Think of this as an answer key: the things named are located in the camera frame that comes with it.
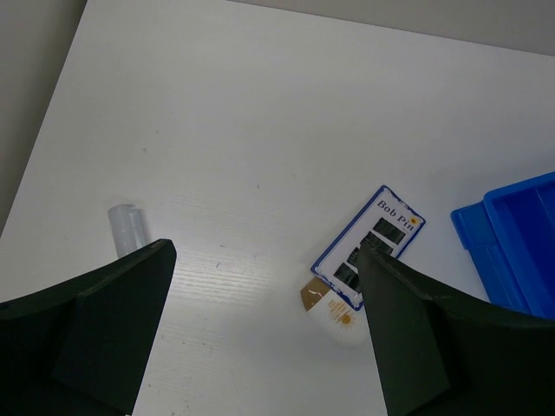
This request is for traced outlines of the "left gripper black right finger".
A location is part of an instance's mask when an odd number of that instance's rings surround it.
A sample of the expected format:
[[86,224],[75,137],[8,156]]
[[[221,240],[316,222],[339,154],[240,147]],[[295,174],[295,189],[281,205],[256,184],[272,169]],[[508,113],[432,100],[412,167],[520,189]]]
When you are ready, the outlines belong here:
[[553,414],[553,321],[481,301],[368,244],[357,268],[388,414]]

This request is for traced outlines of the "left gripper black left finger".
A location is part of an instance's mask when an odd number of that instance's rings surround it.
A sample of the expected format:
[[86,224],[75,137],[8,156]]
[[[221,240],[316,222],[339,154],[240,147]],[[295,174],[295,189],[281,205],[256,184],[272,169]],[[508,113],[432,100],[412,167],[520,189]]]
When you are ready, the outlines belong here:
[[130,415],[173,278],[159,239],[1,305],[3,415]]

